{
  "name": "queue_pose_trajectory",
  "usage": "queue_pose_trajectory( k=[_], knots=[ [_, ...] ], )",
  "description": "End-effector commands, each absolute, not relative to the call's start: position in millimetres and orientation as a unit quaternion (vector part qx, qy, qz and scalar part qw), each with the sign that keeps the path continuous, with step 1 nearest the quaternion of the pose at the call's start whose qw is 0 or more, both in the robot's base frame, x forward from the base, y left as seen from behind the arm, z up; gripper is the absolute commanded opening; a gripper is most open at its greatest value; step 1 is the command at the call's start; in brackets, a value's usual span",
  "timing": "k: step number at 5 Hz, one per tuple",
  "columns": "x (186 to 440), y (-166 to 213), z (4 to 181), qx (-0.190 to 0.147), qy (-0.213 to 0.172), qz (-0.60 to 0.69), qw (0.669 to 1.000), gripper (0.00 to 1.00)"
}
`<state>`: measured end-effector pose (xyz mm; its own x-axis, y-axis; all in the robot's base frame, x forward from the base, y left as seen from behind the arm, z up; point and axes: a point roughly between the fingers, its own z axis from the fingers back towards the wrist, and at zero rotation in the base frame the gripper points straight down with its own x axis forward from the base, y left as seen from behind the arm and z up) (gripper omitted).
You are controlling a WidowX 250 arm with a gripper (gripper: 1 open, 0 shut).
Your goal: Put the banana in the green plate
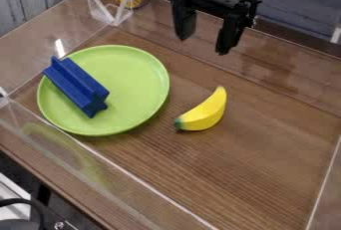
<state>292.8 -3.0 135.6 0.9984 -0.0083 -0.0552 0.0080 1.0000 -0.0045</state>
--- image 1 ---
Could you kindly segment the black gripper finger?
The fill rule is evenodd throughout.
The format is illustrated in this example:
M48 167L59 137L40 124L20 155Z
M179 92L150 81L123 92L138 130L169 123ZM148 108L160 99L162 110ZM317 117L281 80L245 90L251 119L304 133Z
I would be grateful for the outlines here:
M195 31L195 9L190 0L171 0L171 16L178 38L186 40Z
M215 41L215 52L219 55L226 55L230 49L237 45L241 31L241 18L237 14L226 14L223 24L218 31Z

